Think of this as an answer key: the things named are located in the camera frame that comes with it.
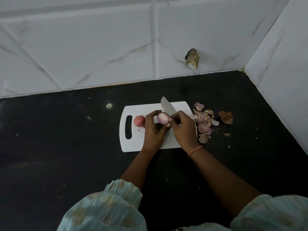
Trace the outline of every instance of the white cutting board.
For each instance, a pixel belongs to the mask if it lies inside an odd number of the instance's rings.
[[[171,105],[174,107],[176,111],[182,110],[188,116],[192,114],[190,107],[185,101],[171,102]],[[164,112],[164,109],[162,108],[160,103],[125,106],[120,120],[120,143],[123,152],[141,151],[141,148],[143,146],[145,129],[142,127],[136,127],[134,125],[134,119],[138,115],[146,116],[149,113],[153,112],[154,110],[162,110]],[[127,116],[129,115],[131,115],[133,118],[131,124],[132,138],[128,140],[125,137],[125,122]],[[158,123],[156,116],[154,117],[154,123]],[[181,146],[176,141],[173,129],[171,128],[170,130],[167,131],[163,145],[161,146],[160,149],[179,148],[179,147]]]

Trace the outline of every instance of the forearm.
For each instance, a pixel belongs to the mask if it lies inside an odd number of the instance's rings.
[[[204,148],[201,147],[190,154],[190,158],[232,217],[236,217],[249,202],[261,194]]]
[[[155,153],[142,149],[120,179],[133,183],[141,191],[149,163]]]

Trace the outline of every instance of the kitchen knife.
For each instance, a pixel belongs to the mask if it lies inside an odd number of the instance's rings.
[[[170,104],[170,102],[163,96],[160,100],[160,104],[165,110],[166,113],[169,114],[169,116],[176,113],[176,110],[173,108],[173,106]]]

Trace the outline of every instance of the sleeve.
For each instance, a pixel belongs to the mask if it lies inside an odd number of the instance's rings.
[[[308,227],[308,198],[298,195],[260,195],[233,219],[230,229],[304,230]]]
[[[112,181],[104,191],[90,194],[63,217],[57,231],[140,230],[146,231],[138,211],[142,194],[130,182]]]

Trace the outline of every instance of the marble tile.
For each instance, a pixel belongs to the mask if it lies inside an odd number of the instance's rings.
[[[157,0],[158,78],[240,69],[246,65],[288,0]],[[185,64],[195,48],[196,70]]]
[[[57,91],[57,87],[0,32],[0,97]]]
[[[0,0],[0,12],[117,1],[130,0]]]
[[[308,0],[290,0],[246,72],[308,154]]]
[[[65,89],[155,79],[152,4],[5,19]]]

